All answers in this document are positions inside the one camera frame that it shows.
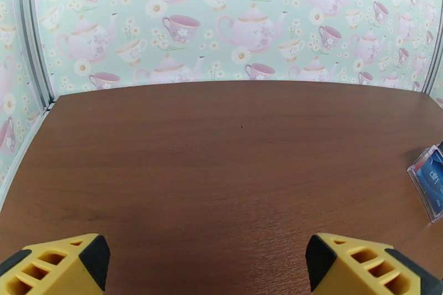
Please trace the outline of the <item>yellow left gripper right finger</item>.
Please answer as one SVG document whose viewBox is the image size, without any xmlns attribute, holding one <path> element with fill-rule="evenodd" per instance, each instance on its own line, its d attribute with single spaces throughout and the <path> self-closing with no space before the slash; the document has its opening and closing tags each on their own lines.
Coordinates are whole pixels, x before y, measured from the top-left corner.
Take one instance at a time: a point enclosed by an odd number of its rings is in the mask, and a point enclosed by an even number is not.
<svg viewBox="0 0 443 295">
<path fill-rule="evenodd" d="M 387 244 L 317 233 L 305 259 L 312 295 L 443 295 L 443 280 Z"/>
</svg>

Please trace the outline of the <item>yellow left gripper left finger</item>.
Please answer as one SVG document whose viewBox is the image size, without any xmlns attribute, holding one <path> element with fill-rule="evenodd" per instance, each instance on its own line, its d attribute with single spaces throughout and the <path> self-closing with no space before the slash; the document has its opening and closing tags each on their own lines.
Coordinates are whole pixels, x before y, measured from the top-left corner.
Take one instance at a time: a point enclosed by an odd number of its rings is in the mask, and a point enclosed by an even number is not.
<svg viewBox="0 0 443 295">
<path fill-rule="evenodd" d="M 104 295 L 110 256 L 96 233 L 28 245 L 0 262 L 0 295 Z"/>
</svg>

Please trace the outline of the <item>aluminium frame corner post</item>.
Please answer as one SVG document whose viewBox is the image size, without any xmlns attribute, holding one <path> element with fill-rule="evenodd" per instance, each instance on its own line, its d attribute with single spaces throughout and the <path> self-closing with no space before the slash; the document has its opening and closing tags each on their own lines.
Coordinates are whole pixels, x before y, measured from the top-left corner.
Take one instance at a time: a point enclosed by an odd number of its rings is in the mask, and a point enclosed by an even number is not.
<svg viewBox="0 0 443 295">
<path fill-rule="evenodd" d="M 433 55 L 429 67 L 424 86 L 421 90 L 422 93 L 431 96 L 432 89 L 434 88 L 436 78 L 439 72 L 439 67 L 441 60 L 443 58 L 443 0 L 439 0 L 441 9 L 439 15 L 439 26 L 437 31 L 435 48 L 433 50 Z"/>
<path fill-rule="evenodd" d="M 24 61 L 30 72 L 30 88 L 43 112 L 50 111 L 56 97 L 44 61 L 43 43 L 39 36 L 37 4 L 35 0 L 14 0 L 18 23 L 18 39 Z"/>
</svg>

